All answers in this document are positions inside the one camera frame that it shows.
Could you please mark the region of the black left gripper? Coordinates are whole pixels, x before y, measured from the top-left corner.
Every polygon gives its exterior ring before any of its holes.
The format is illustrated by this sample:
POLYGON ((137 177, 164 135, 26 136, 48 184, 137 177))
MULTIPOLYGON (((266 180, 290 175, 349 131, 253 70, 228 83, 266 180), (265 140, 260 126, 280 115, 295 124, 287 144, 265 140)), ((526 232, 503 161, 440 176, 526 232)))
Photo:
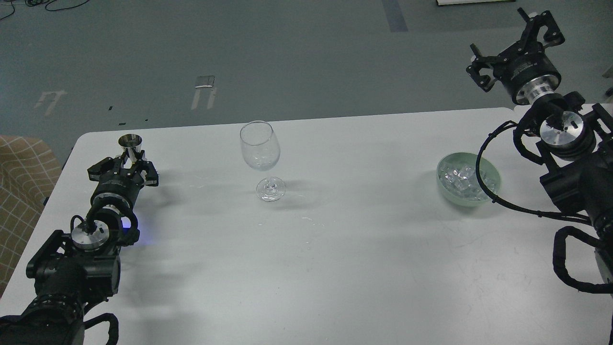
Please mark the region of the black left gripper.
POLYGON ((106 157, 87 169, 89 180, 98 183, 91 197, 92 205, 99 199, 110 197, 133 210, 144 186, 159 186, 159 174, 151 161, 137 160, 128 172, 122 168, 123 165, 121 156, 106 157))

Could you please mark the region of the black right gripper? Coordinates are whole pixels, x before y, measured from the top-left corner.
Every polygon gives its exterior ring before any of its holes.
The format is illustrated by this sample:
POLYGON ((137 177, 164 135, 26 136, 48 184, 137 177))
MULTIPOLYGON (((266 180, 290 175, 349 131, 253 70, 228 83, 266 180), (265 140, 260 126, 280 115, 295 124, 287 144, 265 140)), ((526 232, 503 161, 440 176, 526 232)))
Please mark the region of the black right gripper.
POLYGON ((546 56, 545 49, 564 44, 565 36, 551 11, 529 14, 519 7, 517 12, 526 23, 517 49, 508 56, 484 56, 476 44, 470 44, 473 56, 466 72, 482 91, 492 90, 498 80, 514 104, 528 105, 532 102, 528 84, 545 83, 552 91, 560 85, 560 72, 546 56))

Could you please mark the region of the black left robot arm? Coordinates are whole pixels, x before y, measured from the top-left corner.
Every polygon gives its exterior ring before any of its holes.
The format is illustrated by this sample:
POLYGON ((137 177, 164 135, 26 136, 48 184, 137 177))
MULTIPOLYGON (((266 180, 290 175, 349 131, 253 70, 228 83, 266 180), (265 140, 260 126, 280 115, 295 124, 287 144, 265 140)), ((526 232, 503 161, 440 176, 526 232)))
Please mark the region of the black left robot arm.
POLYGON ((120 251, 140 236, 136 198, 144 186, 158 186, 159 175, 142 153, 107 157, 88 175, 98 183, 91 207, 71 218, 68 233, 55 230, 28 262, 36 296, 21 314, 1 318, 3 345, 82 345, 86 330, 103 322, 106 343, 118 343, 116 315, 85 316, 118 292, 120 251))

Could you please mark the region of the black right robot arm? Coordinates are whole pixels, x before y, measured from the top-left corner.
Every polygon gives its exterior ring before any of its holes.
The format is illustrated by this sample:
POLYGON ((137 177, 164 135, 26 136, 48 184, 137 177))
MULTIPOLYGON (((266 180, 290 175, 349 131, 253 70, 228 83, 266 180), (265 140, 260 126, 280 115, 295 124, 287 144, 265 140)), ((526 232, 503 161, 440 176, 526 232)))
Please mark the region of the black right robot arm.
POLYGON ((550 11, 518 13, 525 22, 521 37, 503 52, 484 56, 471 45, 473 61, 466 68, 475 84, 488 92, 500 81, 516 105, 526 105, 527 112, 519 122, 500 125, 482 144, 476 167, 481 168, 482 155, 489 143, 508 129, 518 153, 530 162, 547 168, 539 179, 556 212, 527 209, 497 195, 484 183, 482 190, 508 209, 548 218, 589 225, 596 236, 565 226, 554 236, 553 269, 567 286, 579 292, 612 294, 613 242, 613 142, 612 116, 600 104, 581 114, 585 100, 578 92, 561 95, 560 72, 546 56, 546 48, 565 41, 550 11), (568 272, 567 238, 574 237, 595 249, 601 284, 582 282, 568 272))

